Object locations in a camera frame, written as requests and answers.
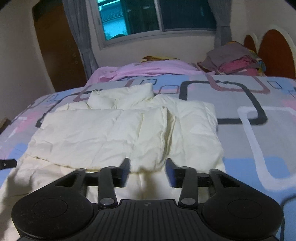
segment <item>bed sheet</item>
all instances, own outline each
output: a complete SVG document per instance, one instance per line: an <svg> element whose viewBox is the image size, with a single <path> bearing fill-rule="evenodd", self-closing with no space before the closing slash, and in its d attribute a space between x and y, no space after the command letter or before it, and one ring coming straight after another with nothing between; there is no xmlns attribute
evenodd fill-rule
<svg viewBox="0 0 296 241"><path fill-rule="evenodd" d="M28 106L0 135L0 158L18 159L25 152L44 116L57 107L86 101L92 90L149 82L153 83L155 94L168 94L183 100L199 100L215 105L218 137L225 151L223 163L226 173L282 204L285 215L284 237L286 241L294 240L296 198L290 197L296 196L296 81L292 79L166 74L152 78L133 77L50 94ZM60 175L70 171L60 167L59 170ZM9 172L0 172L0 185ZM149 180L149 175L137 178ZM150 193L159 191L157 185ZM129 198L127 193L120 192L122 190L117 191L120 198Z"/></svg>

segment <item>wall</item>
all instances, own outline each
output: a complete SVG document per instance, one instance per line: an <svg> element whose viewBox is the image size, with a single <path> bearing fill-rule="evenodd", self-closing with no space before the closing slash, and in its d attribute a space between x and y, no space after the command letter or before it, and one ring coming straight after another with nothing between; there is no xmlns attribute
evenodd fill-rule
<svg viewBox="0 0 296 241"><path fill-rule="evenodd" d="M286 30L296 43L296 11L285 0L245 0L248 33L258 39L274 24Z"/></svg>
<svg viewBox="0 0 296 241"><path fill-rule="evenodd" d="M36 2L12 0L0 12L0 119L13 119L38 97L53 92L32 32Z"/></svg>
<svg viewBox="0 0 296 241"><path fill-rule="evenodd" d="M214 48L214 34L204 34L134 41L100 50L88 0L86 4L93 52L99 66L122 66L138 62L147 55L169 56L196 63L203 61L206 53ZM243 42L247 21L245 3L242 0L233 0L231 29L233 40Z"/></svg>

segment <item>round pad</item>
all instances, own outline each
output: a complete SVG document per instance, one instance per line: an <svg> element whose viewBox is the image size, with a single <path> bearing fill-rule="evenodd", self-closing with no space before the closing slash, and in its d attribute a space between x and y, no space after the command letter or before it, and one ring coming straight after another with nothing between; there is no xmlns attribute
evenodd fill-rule
<svg viewBox="0 0 296 241"><path fill-rule="evenodd" d="M21 235L33 239L60 239L77 233L93 217L91 202L69 187L47 188L19 200L12 221Z"/></svg>
<svg viewBox="0 0 296 241"><path fill-rule="evenodd" d="M41 218L56 218L68 209L67 203L59 199L44 199L33 206L33 212Z"/></svg>
<svg viewBox="0 0 296 241"><path fill-rule="evenodd" d="M239 199L228 204L228 211L238 218L252 219L258 217L262 213L262 207L255 201Z"/></svg>
<svg viewBox="0 0 296 241"><path fill-rule="evenodd" d="M223 190L227 189L229 193L216 193L202 208L205 221L217 234L233 240L262 240L277 231L282 221L277 202L257 191L243 196L232 188Z"/></svg>

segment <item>black cable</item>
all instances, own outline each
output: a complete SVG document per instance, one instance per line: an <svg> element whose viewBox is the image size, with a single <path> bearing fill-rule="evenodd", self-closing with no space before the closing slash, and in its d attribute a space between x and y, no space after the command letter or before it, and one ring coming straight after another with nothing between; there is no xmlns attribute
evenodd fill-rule
<svg viewBox="0 0 296 241"><path fill-rule="evenodd" d="M290 202L291 200L296 199L296 194L290 197L285 198L282 202L281 202L281 208L283 210L284 213L284 206ZM281 232L280 232L280 237L279 240L280 241L284 241L284 233L285 233L285 215L283 214L283 221L281 223Z"/></svg>

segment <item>window frame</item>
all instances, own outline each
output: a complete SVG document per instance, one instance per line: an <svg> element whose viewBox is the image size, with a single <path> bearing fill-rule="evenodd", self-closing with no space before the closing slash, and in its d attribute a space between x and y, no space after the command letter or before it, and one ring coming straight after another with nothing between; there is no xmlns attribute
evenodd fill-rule
<svg viewBox="0 0 296 241"><path fill-rule="evenodd" d="M113 47L116 45L122 45L122 44L133 42L133 41L146 40L146 39L177 37L177 36L214 36L216 29L213 29L213 28L164 30L159 0L153 0L153 1L155 5L159 30L130 34L127 36L106 40L97 0L89 0L91 15L94 22L94 28L95 28L96 37L97 37L100 49Z"/></svg>

